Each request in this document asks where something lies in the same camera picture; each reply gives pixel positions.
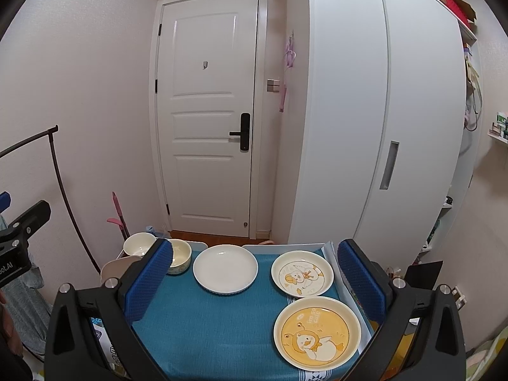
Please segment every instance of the pink handle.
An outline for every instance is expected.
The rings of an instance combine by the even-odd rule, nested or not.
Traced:
[[[120,203],[118,203],[118,198],[116,197],[115,192],[113,192],[113,203],[115,204],[116,213],[118,213],[118,216],[122,216],[122,209],[120,209]]]
[[[108,218],[108,220],[106,220],[106,222],[109,222],[110,224],[115,224],[115,225],[118,225],[120,226],[120,229],[123,229],[124,228],[124,225],[122,225],[122,222],[120,222],[118,219],[116,218]]]

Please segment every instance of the cartoon duck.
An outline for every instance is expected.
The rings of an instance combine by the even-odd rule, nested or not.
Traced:
[[[303,284],[301,285],[303,289],[311,285],[313,281],[318,280],[320,276],[324,277],[323,272],[321,272],[316,265],[312,265],[312,268],[303,268],[298,265],[294,265],[294,267],[298,269],[298,271],[287,274],[285,280],[293,285]],[[300,288],[297,288],[296,292],[298,292],[298,295],[302,294]]]
[[[311,360],[329,362],[334,359],[337,351],[341,352],[344,350],[343,342],[335,345],[331,340],[331,336],[319,338],[315,332],[307,331],[301,322],[298,322],[297,325],[303,328],[303,330],[298,331],[294,335],[284,334],[284,337],[291,341],[293,349],[296,352],[307,354]]]

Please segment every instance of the gray cloth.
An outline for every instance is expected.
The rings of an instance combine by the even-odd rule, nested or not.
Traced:
[[[7,224],[0,215],[0,231],[6,228]],[[2,291],[7,299],[5,307],[21,341],[30,351],[44,355],[52,306],[38,291],[44,286],[44,280],[31,254],[30,261],[31,269],[5,285]]]

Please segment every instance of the blue tablecloth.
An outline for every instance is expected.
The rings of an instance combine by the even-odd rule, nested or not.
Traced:
[[[321,250],[316,252],[323,256]],[[293,298],[275,286],[270,269],[277,255],[255,255],[259,270],[244,292],[211,294],[189,269],[164,277],[156,296],[134,330],[172,381],[317,381],[341,378],[358,352],[332,371],[309,372],[282,358],[273,341],[273,325]],[[335,285],[323,296],[339,299]]]

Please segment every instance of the silver bolt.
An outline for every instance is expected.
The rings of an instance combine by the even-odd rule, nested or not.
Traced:
[[[106,288],[113,289],[116,285],[118,285],[118,279],[109,278],[106,282],[104,282]]]
[[[445,295],[448,295],[451,292],[450,287],[446,284],[440,285],[439,290]]]
[[[406,281],[402,278],[395,278],[393,280],[393,285],[398,289],[402,289],[406,286]]]
[[[62,294],[66,294],[67,292],[70,291],[70,284],[62,284],[62,286],[60,287],[59,291]]]

